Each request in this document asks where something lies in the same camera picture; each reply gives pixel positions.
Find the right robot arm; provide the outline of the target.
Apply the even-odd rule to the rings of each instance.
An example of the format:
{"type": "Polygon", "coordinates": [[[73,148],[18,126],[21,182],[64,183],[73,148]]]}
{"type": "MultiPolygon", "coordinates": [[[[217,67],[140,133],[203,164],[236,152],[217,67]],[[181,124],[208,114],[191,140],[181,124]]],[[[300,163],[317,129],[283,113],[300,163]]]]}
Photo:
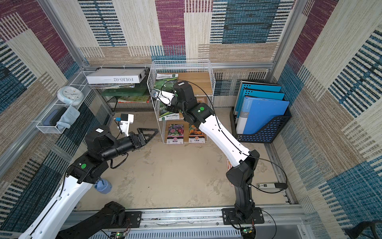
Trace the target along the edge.
{"type": "Polygon", "coordinates": [[[172,92],[154,88],[151,95],[173,112],[182,113],[184,121],[200,129],[225,154],[232,165],[226,177],[235,189],[236,218],[242,224],[254,222],[255,203],[251,186],[259,153],[256,150],[250,151],[224,127],[211,104],[197,101],[188,81],[175,83],[172,92]]]}

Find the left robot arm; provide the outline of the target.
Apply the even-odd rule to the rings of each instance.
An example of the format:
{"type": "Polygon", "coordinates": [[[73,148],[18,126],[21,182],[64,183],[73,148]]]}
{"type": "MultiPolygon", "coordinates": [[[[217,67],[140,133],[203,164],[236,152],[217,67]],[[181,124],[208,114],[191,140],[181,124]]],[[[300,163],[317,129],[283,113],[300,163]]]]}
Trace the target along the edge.
{"type": "Polygon", "coordinates": [[[108,169],[115,169],[113,159],[145,146],[159,131],[138,128],[117,139],[106,125],[95,127],[85,137],[87,151],[65,171],[63,182],[37,219],[20,235],[21,239],[88,239],[107,224],[124,226],[124,208],[117,203],[101,209],[79,224],[62,230],[67,218],[81,198],[108,169]]]}

